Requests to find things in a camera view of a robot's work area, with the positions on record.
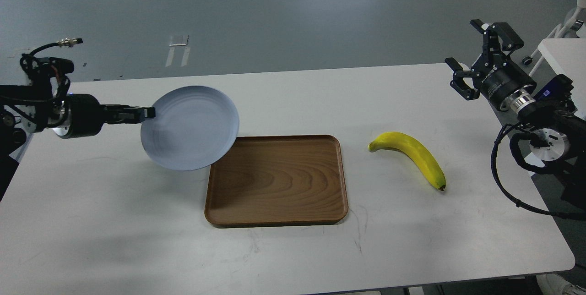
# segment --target banana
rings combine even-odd
[[[421,170],[427,181],[440,191],[445,189],[445,176],[438,162],[429,151],[415,138],[401,132],[384,132],[369,143],[371,152],[379,149],[393,149],[406,154]]]

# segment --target floor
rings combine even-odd
[[[471,64],[482,46],[471,19],[508,22],[526,43],[514,54],[519,62],[572,7],[575,0],[0,0],[0,78],[21,84],[20,53],[71,36],[84,44],[50,52],[76,63],[73,81],[441,63],[445,57]],[[189,35],[188,51],[170,53],[175,35]],[[540,73],[552,75],[547,67]],[[555,182],[534,180],[550,208],[563,204]],[[584,264],[583,223],[558,225]],[[586,270],[563,275],[586,285]],[[518,284],[442,290],[519,293],[511,283]]]

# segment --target chair wheel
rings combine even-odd
[[[527,56],[527,57],[523,58],[522,63],[525,66],[529,66],[531,63],[533,63],[533,58]]]

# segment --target white desk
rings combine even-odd
[[[332,134],[350,212],[331,226],[216,229],[203,216],[208,168],[155,165],[140,126],[73,140],[46,131],[0,203],[0,293],[283,295],[572,268],[554,220],[516,208],[494,184],[500,124],[485,100],[452,90],[450,76],[435,64],[74,83],[101,103],[135,105],[211,86],[236,104],[240,136]],[[422,141],[447,190],[401,153],[369,153],[384,131]],[[502,180],[545,208],[506,147]]]
[[[578,107],[576,116],[586,117],[586,38],[546,38],[539,51],[556,74],[569,77],[574,83],[572,100]]]

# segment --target brown tray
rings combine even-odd
[[[205,216],[214,226],[334,224],[347,212],[333,136],[238,137],[210,170]]]

